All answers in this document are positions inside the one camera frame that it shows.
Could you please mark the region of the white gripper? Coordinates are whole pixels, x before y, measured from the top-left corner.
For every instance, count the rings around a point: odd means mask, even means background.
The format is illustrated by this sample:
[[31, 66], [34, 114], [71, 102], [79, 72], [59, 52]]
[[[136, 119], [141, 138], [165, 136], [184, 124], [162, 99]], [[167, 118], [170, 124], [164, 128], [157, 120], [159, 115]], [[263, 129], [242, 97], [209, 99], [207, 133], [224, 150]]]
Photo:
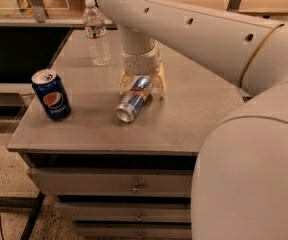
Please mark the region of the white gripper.
[[123, 70], [120, 76], [118, 92], [122, 95], [126, 87], [133, 81], [135, 76], [149, 75], [152, 84], [158, 90], [159, 95], [166, 95], [166, 81], [163, 65], [161, 64], [160, 51], [154, 45], [150, 51], [140, 54], [122, 52]]

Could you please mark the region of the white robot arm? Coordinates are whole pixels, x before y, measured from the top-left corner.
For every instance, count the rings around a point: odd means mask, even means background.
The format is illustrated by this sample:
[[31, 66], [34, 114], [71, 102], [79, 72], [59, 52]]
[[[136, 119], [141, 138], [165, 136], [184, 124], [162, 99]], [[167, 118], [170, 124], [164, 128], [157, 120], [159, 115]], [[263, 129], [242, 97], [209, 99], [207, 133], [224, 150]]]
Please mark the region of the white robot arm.
[[193, 240], [288, 240], [288, 23], [167, 0], [98, 0], [251, 99], [200, 146], [191, 187]]

